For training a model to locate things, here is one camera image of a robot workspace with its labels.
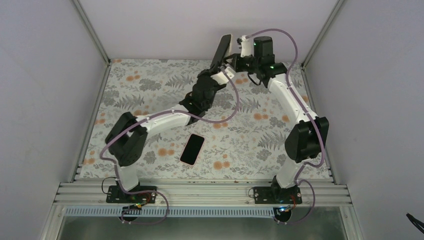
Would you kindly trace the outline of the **black phone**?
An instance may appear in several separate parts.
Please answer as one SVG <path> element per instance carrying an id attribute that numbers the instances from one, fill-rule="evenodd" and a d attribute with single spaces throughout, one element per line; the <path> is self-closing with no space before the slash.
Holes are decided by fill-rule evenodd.
<path id="1" fill-rule="evenodd" d="M 223 35 L 221 37 L 218 47 L 215 51 L 215 54 L 210 64 L 210 70 L 212 70 L 213 72 L 217 72 L 219 67 L 223 64 L 224 58 L 226 57 L 226 52 L 229 47 L 229 40 L 230 40 L 229 34 Z"/>

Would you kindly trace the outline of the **beige phone case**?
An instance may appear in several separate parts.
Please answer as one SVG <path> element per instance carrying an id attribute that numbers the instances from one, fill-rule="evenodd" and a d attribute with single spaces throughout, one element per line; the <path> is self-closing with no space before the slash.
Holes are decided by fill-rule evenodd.
<path id="1" fill-rule="evenodd" d="M 225 54 L 226 57 L 228 57 L 232 54 L 233 42 L 234 42 L 234 35 L 229 34 L 228 48 L 227 48 L 227 51 L 226 51 L 226 54 Z"/>

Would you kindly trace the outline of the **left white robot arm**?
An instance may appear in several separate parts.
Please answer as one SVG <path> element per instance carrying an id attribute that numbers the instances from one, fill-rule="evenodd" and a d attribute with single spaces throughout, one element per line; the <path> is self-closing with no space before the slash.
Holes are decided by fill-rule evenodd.
<path id="1" fill-rule="evenodd" d="M 151 115 L 133 115 L 123 113 L 105 139 L 105 147 L 100 158 L 114 165 L 119 196 L 124 201 L 134 202 L 145 190 L 139 189 L 139 178 L 135 163 L 143 153 L 146 140 L 159 133 L 177 127 L 194 124 L 197 121 L 208 122 L 204 118 L 212 107 L 217 91 L 232 83 L 235 76 L 230 66 L 202 71 L 192 91 L 170 109 Z"/>

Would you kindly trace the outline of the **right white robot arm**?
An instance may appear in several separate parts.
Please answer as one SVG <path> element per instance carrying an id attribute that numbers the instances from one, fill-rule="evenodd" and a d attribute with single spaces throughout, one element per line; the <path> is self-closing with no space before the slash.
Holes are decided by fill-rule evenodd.
<path id="1" fill-rule="evenodd" d="M 273 40 L 269 36 L 238 38 L 240 53 L 229 56 L 236 72 L 253 74 L 278 100 L 293 128 L 284 142 L 288 156 L 269 187 L 256 187 L 256 203 L 288 203 L 300 197 L 299 176 L 305 166 L 319 168 L 325 161 L 329 130 L 326 117 L 319 117 L 307 105 L 290 78 L 290 67 L 276 62 Z"/>

